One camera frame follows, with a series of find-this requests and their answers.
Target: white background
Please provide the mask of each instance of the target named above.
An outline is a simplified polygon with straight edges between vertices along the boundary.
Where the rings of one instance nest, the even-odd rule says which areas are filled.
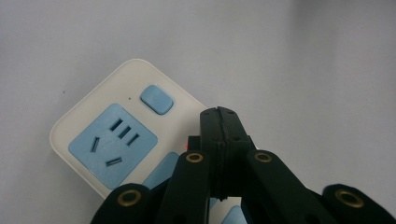
[[[1,223],[91,221],[103,199],[50,128],[132,58],[236,111],[312,190],[396,216],[395,1],[0,0]]]

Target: light blue switch button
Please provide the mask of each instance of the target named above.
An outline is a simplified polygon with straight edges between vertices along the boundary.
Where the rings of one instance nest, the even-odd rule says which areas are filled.
[[[172,98],[154,85],[148,86],[140,99],[159,115],[166,114],[173,105]]]

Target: brass screw hole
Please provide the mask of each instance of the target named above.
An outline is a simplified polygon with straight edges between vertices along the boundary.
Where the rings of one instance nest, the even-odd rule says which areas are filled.
[[[254,155],[254,158],[260,162],[270,162],[272,161],[272,157],[267,153],[259,152]]]
[[[199,153],[191,153],[186,157],[186,160],[189,162],[200,162],[204,159],[204,157]]]
[[[350,207],[361,208],[364,206],[364,201],[361,197],[345,189],[337,190],[335,192],[335,197],[338,199],[338,201]]]
[[[125,190],[119,195],[117,202],[124,207],[132,206],[140,201],[142,194],[136,189]]]

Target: white power strip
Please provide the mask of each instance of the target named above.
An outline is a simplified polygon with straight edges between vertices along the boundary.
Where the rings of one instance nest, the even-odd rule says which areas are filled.
[[[131,60],[59,119],[49,139],[104,198],[126,183],[152,189],[172,175],[188,136],[199,135],[205,109],[150,63]],[[210,220],[233,223],[238,204],[212,200]]]

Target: brass insert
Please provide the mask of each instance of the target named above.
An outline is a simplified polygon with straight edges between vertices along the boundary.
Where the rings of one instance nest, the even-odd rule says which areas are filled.
[[[204,159],[204,157],[199,153],[191,153],[186,157],[186,160],[189,162],[200,162]]]
[[[125,196],[128,194],[134,196],[132,200],[125,199]],[[138,203],[141,198],[142,198],[142,194],[140,193],[140,191],[136,189],[128,189],[125,190],[122,194],[120,194],[119,198],[117,199],[117,202],[124,207],[128,207]]]
[[[358,195],[349,192],[345,189],[339,189],[335,192],[335,197],[341,203],[344,203],[350,207],[361,208],[364,206],[364,201]]]
[[[254,158],[260,162],[270,162],[272,161],[272,157],[264,152],[259,152],[254,155]]]

